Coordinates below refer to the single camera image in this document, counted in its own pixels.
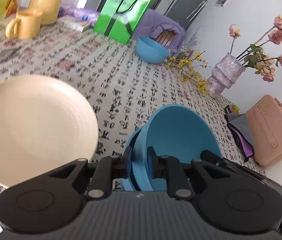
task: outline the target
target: blue bowl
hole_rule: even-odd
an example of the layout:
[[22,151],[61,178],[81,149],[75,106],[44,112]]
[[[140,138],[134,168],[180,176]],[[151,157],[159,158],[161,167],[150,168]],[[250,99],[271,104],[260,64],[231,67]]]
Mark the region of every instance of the blue bowl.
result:
[[[126,147],[130,146],[130,147],[134,147],[134,144],[137,140],[137,137],[141,131],[142,127],[139,127],[138,129],[136,129],[132,135],[130,136],[129,140],[127,141],[126,145],[125,145],[125,148],[124,150],[126,149]],[[129,174],[129,177],[127,179],[122,179],[121,180],[122,182],[122,186],[123,186],[123,189],[125,191],[135,191],[136,188],[135,186],[133,185],[133,182],[135,182],[135,179],[134,179],[134,175],[133,175],[133,168],[131,167],[131,170],[130,170],[130,174]]]
[[165,47],[146,36],[138,38],[136,51],[139,57],[148,63],[163,62],[170,55]]
[[218,142],[206,122],[191,109],[166,105],[158,109],[140,131],[133,148],[133,174],[141,191],[166,190],[165,179],[152,179],[147,148],[157,154],[177,157],[181,163],[200,159],[203,150],[222,157]]

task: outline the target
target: tablecloth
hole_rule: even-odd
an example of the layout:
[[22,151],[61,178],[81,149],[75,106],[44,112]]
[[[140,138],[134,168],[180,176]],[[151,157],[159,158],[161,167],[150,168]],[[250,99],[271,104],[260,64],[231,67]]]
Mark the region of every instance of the tablecloth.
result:
[[[78,33],[59,25],[42,27],[32,40],[0,38],[0,49],[21,47],[16,57],[0,64],[0,82],[38,74],[75,87],[89,101],[98,120],[99,142],[93,162],[121,155],[129,136],[157,109],[180,104],[207,122],[224,157],[264,174],[253,160],[244,163],[238,152],[224,119],[223,109],[230,102],[222,96],[213,99],[201,94],[192,82],[181,83],[179,73],[164,64],[143,62],[135,45],[135,41],[123,45],[92,29]],[[120,181],[114,187],[121,189]]]

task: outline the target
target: pink handbag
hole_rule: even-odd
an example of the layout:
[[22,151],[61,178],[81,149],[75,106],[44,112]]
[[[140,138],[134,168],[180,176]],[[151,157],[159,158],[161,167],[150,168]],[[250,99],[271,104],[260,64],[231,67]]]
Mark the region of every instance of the pink handbag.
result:
[[270,166],[282,159],[282,104],[265,95],[246,113],[254,137],[254,159]]

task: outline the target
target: vase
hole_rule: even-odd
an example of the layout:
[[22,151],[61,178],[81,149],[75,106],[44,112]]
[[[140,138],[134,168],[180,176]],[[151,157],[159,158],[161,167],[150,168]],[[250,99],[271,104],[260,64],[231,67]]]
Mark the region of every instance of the vase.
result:
[[206,91],[212,98],[219,98],[225,88],[230,88],[245,71],[245,67],[230,53],[228,53],[212,69],[208,78]]

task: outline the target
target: cream plate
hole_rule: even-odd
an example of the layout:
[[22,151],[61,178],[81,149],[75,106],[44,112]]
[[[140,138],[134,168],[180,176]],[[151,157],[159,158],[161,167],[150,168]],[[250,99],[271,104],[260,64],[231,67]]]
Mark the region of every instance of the cream plate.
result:
[[0,185],[11,187],[78,158],[92,159],[95,113],[57,79],[20,76],[0,84]]

